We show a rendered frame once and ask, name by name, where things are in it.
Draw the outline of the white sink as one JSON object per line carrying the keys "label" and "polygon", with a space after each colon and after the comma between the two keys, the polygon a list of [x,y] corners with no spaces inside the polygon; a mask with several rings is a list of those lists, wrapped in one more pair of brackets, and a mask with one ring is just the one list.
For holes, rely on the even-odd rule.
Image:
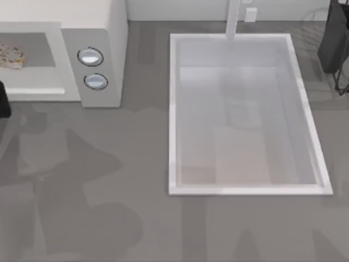
{"label": "white sink", "polygon": [[333,194],[290,34],[170,35],[168,193]]}

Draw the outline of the round microwave knob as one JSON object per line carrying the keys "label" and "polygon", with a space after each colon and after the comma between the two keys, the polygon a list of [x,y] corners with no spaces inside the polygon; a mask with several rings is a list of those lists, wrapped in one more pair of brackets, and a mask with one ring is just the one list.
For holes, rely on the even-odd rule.
{"label": "round microwave knob", "polygon": [[97,67],[104,61],[103,54],[98,49],[93,47],[79,50],[77,53],[77,58],[87,67]]}
{"label": "round microwave knob", "polygon": [[103,90],[109,84],[108,79],[103,74],[99,73],[87,75],[84,77],[83,81],[84,84],[92,90]]}

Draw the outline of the tall white tap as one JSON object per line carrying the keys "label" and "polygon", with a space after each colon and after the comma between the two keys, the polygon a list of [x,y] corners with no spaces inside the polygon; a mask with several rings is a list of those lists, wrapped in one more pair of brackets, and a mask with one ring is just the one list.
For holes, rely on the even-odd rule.
{"label": "tall white tap", "polygon": [[240,5],[242,0],[228,0],[225,36],[233,40],[236,34]]}

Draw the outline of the pale microwave oven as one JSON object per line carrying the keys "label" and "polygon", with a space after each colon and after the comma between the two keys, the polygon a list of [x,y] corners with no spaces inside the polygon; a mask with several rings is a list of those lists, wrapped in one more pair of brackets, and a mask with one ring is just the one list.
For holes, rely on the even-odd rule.
{"label": "pale microwave oven", "polygon": [[[118,108],[128,43],[125,0],[0,0],[0,41],[26,54],[22,69],[0,67],[12,102],[80,102],[84,108]],[[97,67],[77,58],[93,47]],[[103,74],[108,86],[92,90],[84,77]]]}

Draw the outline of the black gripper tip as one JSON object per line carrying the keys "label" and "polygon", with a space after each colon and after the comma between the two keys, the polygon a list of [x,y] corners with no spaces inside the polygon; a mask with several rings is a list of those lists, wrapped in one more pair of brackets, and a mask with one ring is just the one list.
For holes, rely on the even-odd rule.
{"label": "black gripper tip", "polygon": [[0,81],[0,118],[9,118],[10,116],[11,107],[8,101],[8,96],[3,82]]}

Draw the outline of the speckled bread slice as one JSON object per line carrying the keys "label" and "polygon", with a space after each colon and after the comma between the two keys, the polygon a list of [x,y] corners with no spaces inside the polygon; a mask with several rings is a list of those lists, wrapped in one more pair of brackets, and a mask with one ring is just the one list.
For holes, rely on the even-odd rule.
{"label": "speckled bread slice", "polygon": [[22,69],[26,54],[18,46],[7,45],[0,41],[0,67]]}

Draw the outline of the black folding chair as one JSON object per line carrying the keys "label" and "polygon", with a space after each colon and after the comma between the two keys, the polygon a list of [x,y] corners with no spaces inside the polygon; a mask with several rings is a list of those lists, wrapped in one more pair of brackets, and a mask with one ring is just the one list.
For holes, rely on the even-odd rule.
{"label": "black folding chair", "polygon": [[334,89],[340,96],[349,93],[339,86],[342,69],[349,58],[349,0],[330,0],[324,33],[317,51],[322,70],[334,79]]}

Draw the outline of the white wall socket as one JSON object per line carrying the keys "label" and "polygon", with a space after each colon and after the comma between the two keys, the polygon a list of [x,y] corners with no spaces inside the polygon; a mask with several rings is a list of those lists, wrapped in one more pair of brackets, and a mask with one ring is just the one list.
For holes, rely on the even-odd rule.
{"label": "white wall socket", "polygon": [[256,22],[258,9],[254,7],[246,8],[244,22],[253,23]]}

